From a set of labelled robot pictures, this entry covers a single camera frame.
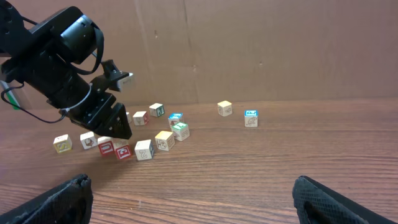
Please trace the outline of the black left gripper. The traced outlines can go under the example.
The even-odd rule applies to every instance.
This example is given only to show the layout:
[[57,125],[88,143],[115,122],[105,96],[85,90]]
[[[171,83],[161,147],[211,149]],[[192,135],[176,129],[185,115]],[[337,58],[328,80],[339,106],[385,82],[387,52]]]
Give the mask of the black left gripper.
[[112,104],[116,97],[107,89],[116,90],[113,77],[100,75],[86,82],[79,75],[72,75],[61,82],[60,88],[47,96],[47,103],[59,110],[72,123],[96,131],[99,136],[129,139],[132,131],[122,103]]

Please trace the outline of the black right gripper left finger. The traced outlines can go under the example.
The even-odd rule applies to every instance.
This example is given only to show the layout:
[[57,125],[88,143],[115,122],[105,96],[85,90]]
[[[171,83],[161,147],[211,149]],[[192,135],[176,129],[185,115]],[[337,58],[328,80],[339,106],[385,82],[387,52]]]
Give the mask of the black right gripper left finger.
[[79,174],[1,215],[6,224],[88,224],[93,205],[91,179]]

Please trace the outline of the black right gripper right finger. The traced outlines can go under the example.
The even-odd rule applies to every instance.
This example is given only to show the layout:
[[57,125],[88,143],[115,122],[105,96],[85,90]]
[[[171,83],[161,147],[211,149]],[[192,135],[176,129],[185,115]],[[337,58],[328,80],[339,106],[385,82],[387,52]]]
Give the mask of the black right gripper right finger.
[[300,224],[395,224],[305,175],[296,179],[292,197]]

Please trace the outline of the red edged bee block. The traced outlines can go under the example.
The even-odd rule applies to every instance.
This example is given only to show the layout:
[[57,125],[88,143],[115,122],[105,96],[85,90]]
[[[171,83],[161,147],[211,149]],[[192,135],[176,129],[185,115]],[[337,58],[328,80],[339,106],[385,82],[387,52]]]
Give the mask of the red edged bee block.
[[113,140],[113,138],[107,136],[102,136],[98,138],[98,149],[102,156],[114,154]]

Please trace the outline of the red elephant wooden block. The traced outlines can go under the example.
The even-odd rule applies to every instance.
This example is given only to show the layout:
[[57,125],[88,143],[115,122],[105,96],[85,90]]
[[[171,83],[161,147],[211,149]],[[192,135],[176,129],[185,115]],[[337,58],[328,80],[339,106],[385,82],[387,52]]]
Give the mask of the red elephant wooden block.
[[129,142],[126,139],[115,139],[113,141],[113,147],[115,155],[119,160],[127,159],[132,156]]

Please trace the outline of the yellow letter wooden block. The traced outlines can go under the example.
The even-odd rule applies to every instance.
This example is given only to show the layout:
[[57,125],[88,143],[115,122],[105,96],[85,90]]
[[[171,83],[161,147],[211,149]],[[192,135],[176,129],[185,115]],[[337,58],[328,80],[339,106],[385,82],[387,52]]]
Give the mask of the yellow letter wooden block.
[[54,139],[53,146],[55,150],[60,154],[62,152],[72,150],[73,143],[70,139],[70,136],[68,134],[64,134]]

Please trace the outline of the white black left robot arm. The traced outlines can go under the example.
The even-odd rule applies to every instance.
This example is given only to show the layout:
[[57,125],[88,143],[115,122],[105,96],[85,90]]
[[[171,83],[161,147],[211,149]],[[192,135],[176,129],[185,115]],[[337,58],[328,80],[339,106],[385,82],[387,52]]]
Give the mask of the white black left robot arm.
[[125,106],[112,91],[132,74],[103,60],[100,28],[75,6],[27,29],[27,18],[1,1],[1,80],[29,84],[47,97],[62,118],[100,136],[132,136]]

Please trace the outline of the white block near arm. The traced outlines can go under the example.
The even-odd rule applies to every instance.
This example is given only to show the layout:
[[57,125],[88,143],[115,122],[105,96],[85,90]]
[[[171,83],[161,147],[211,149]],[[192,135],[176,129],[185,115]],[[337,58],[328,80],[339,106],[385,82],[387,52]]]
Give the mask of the white block near arm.
[[84,150],[90,149],[98,145],[94,132],[90,131],[80,135],[80,142]]

